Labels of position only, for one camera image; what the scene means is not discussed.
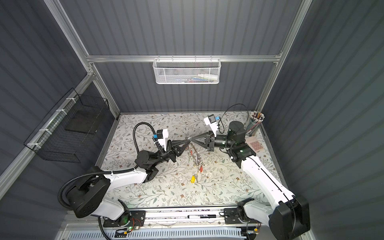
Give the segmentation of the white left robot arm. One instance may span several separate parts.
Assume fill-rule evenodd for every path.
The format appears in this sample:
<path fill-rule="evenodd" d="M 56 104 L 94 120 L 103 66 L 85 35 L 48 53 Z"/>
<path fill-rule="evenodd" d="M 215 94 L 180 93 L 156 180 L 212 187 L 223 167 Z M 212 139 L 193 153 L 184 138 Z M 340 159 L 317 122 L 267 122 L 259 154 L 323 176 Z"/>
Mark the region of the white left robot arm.
<path fill-rule="evenodd" d="M 159 143 L 157 152 L 139 151 L 136 167 L 120 171 L 102 171 L 94 167 L 90 172 L 77 176 L 65 183 L 59 190 L 61 205 L 72 210 L 77 218 L 87 216 L 105 217 L 116 221 L 129 215 L 129 208 L 120 200 L 106 197 L 113 189 L 131 184 L 147 183 L 159 173 L 157 165 L 163 162 L 176 162 L 190 140 L 167 142 L 164 149 Z"/>

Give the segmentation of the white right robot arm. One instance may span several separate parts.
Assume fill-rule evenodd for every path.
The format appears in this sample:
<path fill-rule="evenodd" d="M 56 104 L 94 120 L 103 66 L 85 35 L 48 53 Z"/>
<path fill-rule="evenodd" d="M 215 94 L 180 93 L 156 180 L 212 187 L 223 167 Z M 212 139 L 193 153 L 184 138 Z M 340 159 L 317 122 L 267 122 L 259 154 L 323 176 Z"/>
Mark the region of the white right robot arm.
<path fill-rule="evenodd" d="M 226 150 L 232 162 L 262 190 L 269 206 L 253 198 L 238 203 L 229 218 L 243 223 L 259 222 L 268 226 L 277 240 L 292 240 L 311 229 L 309 202 L 283 186 L 262 164 L 256 152 L 246 143 L 244 134 L 214 135 L 212 132 L 191 138 L 191 142 L 212 152 Z"/>

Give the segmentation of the large metal keyring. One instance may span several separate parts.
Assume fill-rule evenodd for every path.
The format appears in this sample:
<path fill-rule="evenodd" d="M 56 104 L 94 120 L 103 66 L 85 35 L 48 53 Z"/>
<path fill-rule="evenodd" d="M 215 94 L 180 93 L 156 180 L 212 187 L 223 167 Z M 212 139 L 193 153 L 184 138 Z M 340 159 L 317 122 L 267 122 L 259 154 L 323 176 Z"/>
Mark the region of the large metal keyring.
<path fill-rule="evenodd" d="M 200 173 L 199 168 L 200 168 L 200 166 L 203 166 L 204 163 L 203 163 L 203 160 L 202 160 L 200 153 L 197 151 L 197 149 L 195 147 L 195 144 L 190 142 L 190 144 L 187 147 L 187 150 L 188 150 L 190 161 L 193 162 L 193 166 L 195 168 L 197 168 L 198 173 Z"/>

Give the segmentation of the yellow tagged key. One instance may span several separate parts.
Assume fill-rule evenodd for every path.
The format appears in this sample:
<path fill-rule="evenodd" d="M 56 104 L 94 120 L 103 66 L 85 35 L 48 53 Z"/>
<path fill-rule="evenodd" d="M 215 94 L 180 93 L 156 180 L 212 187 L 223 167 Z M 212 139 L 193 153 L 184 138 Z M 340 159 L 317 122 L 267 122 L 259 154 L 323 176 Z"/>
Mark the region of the yellow tagged key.
<path fill-rule="evenodd" d="M 198 175 L 193 175 L 193 176 L 191 177 L 190 182 L 191 182 L 192 184 L 198 183 Z"/>

